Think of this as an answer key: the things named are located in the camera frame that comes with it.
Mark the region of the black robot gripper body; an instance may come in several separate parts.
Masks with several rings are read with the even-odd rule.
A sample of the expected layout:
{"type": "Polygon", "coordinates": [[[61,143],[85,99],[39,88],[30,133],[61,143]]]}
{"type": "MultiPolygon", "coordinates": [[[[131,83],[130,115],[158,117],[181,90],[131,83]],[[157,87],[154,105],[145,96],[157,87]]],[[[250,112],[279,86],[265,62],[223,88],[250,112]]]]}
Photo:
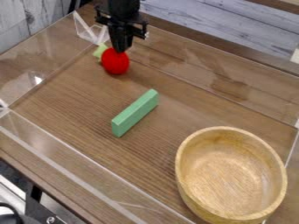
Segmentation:
{"type": "Polygon", "coordinates": [[[141,14],[141,0],[99,0],[97,21],[109,27],[113,39],[147,38],[149,21],[141,14]]]}

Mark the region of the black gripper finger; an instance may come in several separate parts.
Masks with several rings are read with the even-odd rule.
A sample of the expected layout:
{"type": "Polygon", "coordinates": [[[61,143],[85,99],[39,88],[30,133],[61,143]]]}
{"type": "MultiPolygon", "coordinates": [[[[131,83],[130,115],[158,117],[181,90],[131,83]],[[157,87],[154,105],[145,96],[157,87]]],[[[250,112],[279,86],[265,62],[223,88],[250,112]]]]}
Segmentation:
{"type": "Polygon", "coordinates": [[[133,46],[134,43],[134,29],[130,28],[126,30],[126,51],[133,46]]]}
{"type": "Polygon", "coordinates": [[[126,40],[125,40],[123,28],[118,26],[110,26],[109,34],[110,34],[111,43],[117,52],[123,53],[126,51],[126,40]]]}

